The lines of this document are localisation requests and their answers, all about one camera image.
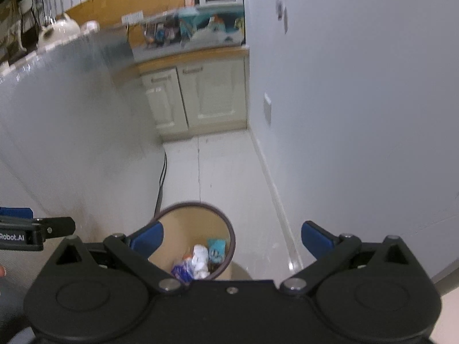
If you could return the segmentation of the blue purple plastic bag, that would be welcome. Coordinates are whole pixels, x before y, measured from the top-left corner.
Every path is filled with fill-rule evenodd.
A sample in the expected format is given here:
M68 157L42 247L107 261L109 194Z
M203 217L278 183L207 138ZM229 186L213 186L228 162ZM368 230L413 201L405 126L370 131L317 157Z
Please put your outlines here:
M189 284L194 280L194 271L191 259L183 259L175 263L171 274L183 284Z

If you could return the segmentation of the white tissue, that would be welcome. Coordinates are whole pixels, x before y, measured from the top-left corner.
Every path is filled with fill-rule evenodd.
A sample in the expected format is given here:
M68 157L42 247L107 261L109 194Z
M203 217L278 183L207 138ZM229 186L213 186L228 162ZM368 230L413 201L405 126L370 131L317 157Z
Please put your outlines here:
M195 280L203 280L210 275L209 251L204 245L194 246L191 267Z

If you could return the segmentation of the light blue tissue pack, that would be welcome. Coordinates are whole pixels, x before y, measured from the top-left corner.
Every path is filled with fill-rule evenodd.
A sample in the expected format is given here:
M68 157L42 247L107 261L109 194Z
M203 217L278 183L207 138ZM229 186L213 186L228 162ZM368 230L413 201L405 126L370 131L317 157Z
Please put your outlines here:
M225 260L226 241L224 239L208 239L208 257L210 270L217 269Z

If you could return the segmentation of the round brown trash bin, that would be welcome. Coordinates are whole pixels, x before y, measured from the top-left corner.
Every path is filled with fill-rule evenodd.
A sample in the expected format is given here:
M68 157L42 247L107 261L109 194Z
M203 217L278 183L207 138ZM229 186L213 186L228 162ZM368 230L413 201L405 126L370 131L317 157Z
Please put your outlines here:
M169 273L174 263L192 254L195 245L209 246L212 240L223 240L223 262L211 268L208 278L232 279L236 235L230 220L221 210L206 203L182 202L161 210L152 222L163 226L164 238L150 255L150 263Z

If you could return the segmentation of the cream floor cabinet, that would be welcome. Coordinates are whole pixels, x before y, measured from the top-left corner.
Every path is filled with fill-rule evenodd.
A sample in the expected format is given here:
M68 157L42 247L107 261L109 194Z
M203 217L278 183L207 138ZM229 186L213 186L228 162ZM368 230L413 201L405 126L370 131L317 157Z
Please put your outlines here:
M220 47L137 64L156 127L165 141L244 130L249 49Z

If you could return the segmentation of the checkered tablecloth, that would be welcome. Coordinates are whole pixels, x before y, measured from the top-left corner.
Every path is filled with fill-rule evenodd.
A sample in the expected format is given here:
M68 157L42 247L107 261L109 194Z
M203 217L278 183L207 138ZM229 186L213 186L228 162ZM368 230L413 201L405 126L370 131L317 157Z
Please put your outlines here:
M59 45L67 44L80 36L96 33L99 30L100 24L96 20L87 21L80 26L68 15L48 26L42 26L38 35L36 49L14 60L12 63L4 60L1 63L1 77L5 77L8 73L33 60L39 54L44 54Z

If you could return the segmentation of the white cat plush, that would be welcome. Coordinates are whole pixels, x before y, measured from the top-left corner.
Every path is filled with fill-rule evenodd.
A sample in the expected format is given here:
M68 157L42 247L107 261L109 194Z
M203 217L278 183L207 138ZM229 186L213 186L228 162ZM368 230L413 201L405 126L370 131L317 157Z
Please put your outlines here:
M41 27L37 47L47 47L58 41L68 39L70 36L78 35L80 32L79 24L67 13L63 13L61 19Z

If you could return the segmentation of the white wall socket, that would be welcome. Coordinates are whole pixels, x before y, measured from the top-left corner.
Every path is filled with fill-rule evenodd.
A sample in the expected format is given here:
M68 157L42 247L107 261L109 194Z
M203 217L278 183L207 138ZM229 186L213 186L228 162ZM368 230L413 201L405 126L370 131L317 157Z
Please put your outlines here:
M272 101L270 96L265 93L264 94L264 118L267 125L271 125L271 115L272 115Z

